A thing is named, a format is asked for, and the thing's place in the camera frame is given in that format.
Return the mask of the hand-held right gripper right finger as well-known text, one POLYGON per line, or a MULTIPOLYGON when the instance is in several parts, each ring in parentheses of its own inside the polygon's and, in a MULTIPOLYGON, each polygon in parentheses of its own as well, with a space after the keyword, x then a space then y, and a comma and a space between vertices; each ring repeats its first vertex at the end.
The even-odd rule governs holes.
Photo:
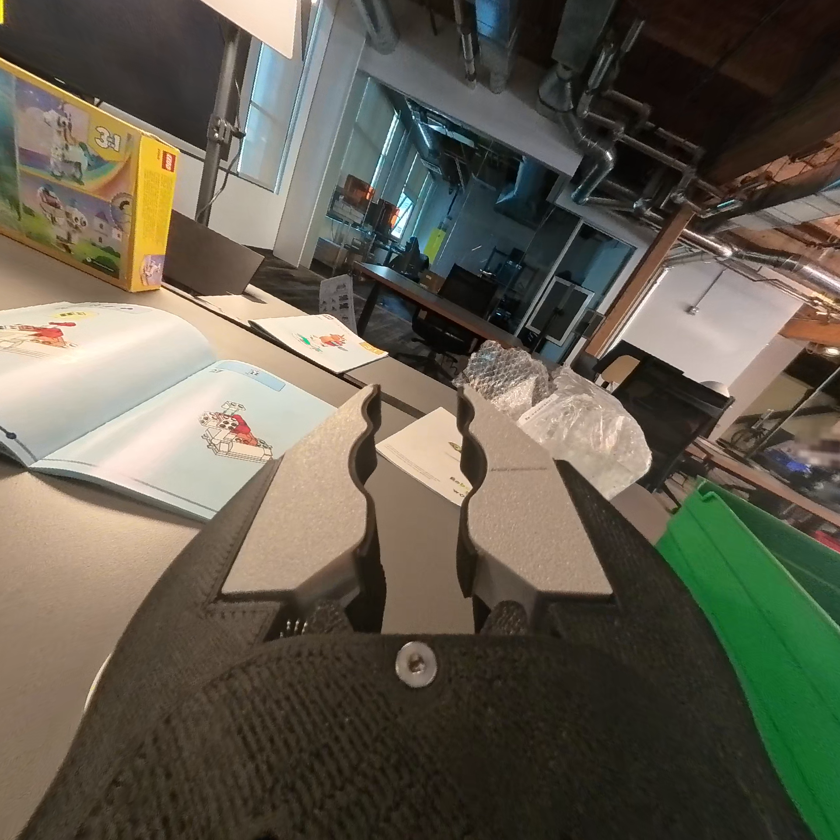
POLYGON ((613 588, 549 452, 468 385, 458 389, 456 422, 470 485, 456 572, 476 632, 505 602, 527 629, 554 604, 610 604, 613 588))

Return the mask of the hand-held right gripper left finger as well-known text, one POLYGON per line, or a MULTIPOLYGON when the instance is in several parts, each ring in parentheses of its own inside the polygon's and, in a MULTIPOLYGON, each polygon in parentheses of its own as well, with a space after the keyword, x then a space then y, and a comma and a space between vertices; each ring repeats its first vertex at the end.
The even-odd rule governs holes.
POLYGON ((382 390, 367 385, 266 473, 266 489, 221 585, 227 602, 275 602, 300 622, 338 603, 353 630, 382 630, 386 582, 375 504, 382 390))

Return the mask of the green plastic bin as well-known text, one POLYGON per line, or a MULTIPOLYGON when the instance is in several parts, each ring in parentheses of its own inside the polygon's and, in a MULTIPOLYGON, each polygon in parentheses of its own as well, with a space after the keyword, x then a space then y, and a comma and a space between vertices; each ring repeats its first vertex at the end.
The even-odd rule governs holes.
POLYGON ((705 613, 816 838, 839 838, 839 555, 700 480, 657 550, 705 613))

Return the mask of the yellow lego box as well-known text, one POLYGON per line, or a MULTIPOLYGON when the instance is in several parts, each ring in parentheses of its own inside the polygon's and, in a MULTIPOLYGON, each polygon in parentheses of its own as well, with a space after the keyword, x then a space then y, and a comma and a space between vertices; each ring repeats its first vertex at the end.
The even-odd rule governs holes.
POLYGON ((1 60, 1 233, 128 292, 163 283, 178 151, 1 60))

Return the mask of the clear plastic bag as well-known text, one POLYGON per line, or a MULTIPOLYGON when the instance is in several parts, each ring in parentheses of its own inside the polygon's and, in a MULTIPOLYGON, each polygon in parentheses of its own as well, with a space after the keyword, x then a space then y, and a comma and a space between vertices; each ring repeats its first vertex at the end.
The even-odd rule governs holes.
POLYGON ((566 366, 553 371, 554 391, 517 425, 556 461, 571 464, 606 499, 644 478, 652 453, 642 428, 608 391, 566 366))

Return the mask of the white folded leaflet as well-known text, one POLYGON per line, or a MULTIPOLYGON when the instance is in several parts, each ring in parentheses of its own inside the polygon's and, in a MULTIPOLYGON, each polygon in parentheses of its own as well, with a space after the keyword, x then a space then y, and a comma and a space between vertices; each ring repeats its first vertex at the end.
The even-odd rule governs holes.
POLYGON ((395 467, 460 508, 471 490, 460 467, 462 441, 455 415, 439 407, 375 448, 395 467))

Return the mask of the bubble wrap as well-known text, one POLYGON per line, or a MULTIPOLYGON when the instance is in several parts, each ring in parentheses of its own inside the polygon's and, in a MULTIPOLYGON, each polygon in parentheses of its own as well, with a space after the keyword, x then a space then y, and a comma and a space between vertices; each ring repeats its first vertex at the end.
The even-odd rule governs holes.
POLYGON ((546 367, 522 349, 483 342, 453 380, 470 386, 500 410, 519 415, 555 393, 546 367))

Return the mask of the open light blue instruction booklet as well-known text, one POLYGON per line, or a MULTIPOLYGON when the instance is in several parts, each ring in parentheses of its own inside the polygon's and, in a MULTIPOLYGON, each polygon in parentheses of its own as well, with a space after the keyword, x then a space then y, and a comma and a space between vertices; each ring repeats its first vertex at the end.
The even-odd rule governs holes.
POLYGON ((156 308, 1 312, 2 454, 200 522, 335 412, 156 308))

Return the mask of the portrait screen on stand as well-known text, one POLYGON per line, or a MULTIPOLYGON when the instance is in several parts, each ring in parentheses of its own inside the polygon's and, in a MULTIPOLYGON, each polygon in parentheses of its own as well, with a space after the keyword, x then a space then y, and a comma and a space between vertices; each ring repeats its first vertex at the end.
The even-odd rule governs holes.
POLYGON ((532 317, 531 329, 547 342, 561 346, 589 307, 594 292, 565 273, 554 276, 532 317))

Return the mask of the black office chair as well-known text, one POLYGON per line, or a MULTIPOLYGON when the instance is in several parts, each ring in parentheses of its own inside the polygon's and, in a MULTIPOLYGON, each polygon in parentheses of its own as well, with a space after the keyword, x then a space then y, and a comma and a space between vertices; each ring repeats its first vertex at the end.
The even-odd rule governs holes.
MULTIPOLYGON (((455 305, 478 316, 486 316, 496 294, 495 282, 454 264, 437 293, 455 305)), ((412 323, 416 340, 436 354, 466 355, 477 343, 477 337, 466 328, 428 310, 417 310, 412 323)))

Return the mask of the long brown desk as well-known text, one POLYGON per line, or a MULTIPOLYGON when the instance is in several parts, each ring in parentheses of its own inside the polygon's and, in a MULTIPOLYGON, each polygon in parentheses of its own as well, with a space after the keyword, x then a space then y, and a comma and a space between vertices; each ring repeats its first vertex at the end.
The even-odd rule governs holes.
POLYGON ((492 324, 487 319, 490 308, 486 316, 478 317, 454 303, 442 299, 437 292, 432 292, 426 289, 419 282, 410 280, 404 277, 401 273, 385 266, 358 264, 353 269, 353 276, 362 280, 369 280, 373 284, 371 292, 366 298, 360 314, 358 314, 356 318, 358 330, 357 334, 360 337, 364 336, 364 331, 368 326, 371 315, 375 309, 376 302, 383 290, 390 291, 400 299, 413 304, 415 306, 413 318, 417 310, 435 312, 443 316, 448 321, 455 322, 466 328, 477 337, 478 340, 475 348, 466 355, 434 353, 425 344, 417 341, 417 337, 413 331, 414 341, 422 344, 426 349, 426 353, 419 354, 400 352, 395 354, 395 358, 398 361, 413 366, 415 369, 425 373, 438 382, 450 383, 455 377, 455 373, 449 372, 449 370, 443 366, 444 361, 449 362, 450 364, 456 364, 459 358, 469 356, 482 342, 496 341, 506 349, 522 349, 522 342, 520 339, 504 329, 492 324))

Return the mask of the black cardboard box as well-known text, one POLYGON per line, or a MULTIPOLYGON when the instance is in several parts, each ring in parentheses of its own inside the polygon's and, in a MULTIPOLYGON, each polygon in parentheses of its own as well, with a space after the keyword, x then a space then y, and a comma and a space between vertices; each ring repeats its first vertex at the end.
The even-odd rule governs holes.
POLYGON ((171 211, 163 279, 194 295, 241 295, 265 257, 251 248, 171 211))

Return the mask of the large black panel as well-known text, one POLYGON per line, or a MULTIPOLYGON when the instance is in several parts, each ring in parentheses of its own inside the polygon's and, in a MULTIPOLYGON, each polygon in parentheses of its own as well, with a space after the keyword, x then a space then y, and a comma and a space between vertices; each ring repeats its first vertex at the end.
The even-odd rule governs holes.
POLYGON ((197 148, 229 24, 198 1, 2 2, 2 57, 197 148))

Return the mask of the white studio light panel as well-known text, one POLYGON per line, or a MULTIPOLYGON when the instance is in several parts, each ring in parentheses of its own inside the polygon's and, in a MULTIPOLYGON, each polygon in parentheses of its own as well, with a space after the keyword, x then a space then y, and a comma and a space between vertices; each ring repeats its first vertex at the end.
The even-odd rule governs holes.
POLYGON ((230 24, 289 60, 305 60, 310 1, 202 1, 230 24))

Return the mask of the silver ventilation duct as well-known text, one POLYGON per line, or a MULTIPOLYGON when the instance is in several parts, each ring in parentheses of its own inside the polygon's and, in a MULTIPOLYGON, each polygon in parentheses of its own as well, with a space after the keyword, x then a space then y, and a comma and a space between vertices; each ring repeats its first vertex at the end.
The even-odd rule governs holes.
POLYGON ((622 145, 679 173, 675 189, 684 190, 697 174, 705 149, 650 122, 647 104, 613 89, 605 93, 607 102, 628 109, 635 120, 594 110, 592 102, 601 95, 598 87, 586 83, 580 88, 578 80, 571 68, 556 62, 540 81, 537 100, 538 112, 558 125, 581 153, 583 169, 574 177, 571 200, 579 205, 595 200, 616 168, 622 145))
POLYGON ((719 238, 700 234, 689 228, 685 228, 679 234, 677 241, 718 262, 754 263, 785 272, 816 295, 834 304, 839 302, 838 273, 806 255, 757 245, 731 245, 719 238))

